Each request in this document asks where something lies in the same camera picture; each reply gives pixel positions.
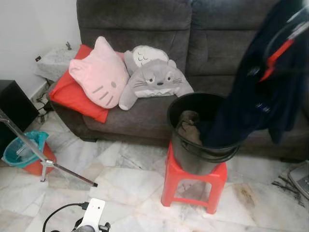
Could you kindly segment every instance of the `navy jacket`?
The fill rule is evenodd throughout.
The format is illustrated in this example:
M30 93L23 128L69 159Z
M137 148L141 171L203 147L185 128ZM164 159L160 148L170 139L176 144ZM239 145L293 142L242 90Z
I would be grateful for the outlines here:
M296 37L278 58L275 72L265 81L259 81L267 69L264 56L276 52L293 29L308 20L308 13L302 11L291 23L286 23L301 8L302 0L281 0L267 15L240 63L233 90L214 122L197 124L203 145L231 145L261 129L268 129L272 141L279 143L284 131L293 128L305 89L304 70L309 64L308 30Z

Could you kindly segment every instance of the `red stripe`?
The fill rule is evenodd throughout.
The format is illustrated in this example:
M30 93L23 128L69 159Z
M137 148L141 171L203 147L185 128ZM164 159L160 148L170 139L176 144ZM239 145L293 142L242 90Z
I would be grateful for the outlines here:
M294 43L294 40L287 40L272 56L267 59L268 69L259 82L265 81L275 71L275 64L277 59Z

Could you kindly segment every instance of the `red pillow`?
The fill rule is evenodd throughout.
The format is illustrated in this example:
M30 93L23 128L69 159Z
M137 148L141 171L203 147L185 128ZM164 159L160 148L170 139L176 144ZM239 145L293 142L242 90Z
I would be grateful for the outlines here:
M92 48L81 45L75 59L84 59ZM82 87L71 77L67 70L50 92L52 101L64 105L83 115L92 117L94 120L105 123L108 110L94 104L84 93Z

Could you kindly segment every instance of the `sofa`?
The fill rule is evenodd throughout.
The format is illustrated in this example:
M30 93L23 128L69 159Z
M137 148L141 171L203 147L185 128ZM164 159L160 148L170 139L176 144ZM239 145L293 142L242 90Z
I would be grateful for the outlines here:
M239 62L267 12L278 0L77 0L82 43L94 46L103 35L115 51L137 45L164 50L195 91L227 96ZM175 99L138 99L129 111L109 111L100 123L51 102L70 130L84 141L122 140L167 146L167 109ZM299 114L295 128L274 145L267 130L253 132L240 152L304 160L308 121Z

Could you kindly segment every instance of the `tripod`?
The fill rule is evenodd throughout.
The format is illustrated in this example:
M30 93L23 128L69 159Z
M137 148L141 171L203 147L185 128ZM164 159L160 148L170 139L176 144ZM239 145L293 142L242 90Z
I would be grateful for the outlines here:
M10 119L9 117L0 109L0 122L3 122L8 128L10 128L11 131L13 131L18 138L21 139L21 141L23 141L31 150L34 154L36 154L40 160L41 160L41 164L43 165L43 170L42 170L42 175L41 175L41 182L45 181L45 177L46 177L46 170L48 167L54 167L60 170L63 170L71 175L73 175L76 178L79 178L80 180L85 181L86 183L90 184L93 187L97 187L98 184L92 182L91 180L88 180L78 174L76 174L75 172L70 171L69 169L62 167L61 165L57 164L56 162L48 159L36 146L35 144L33 144L33 142L24 135L24 133L18 128L17 125L15 125Z

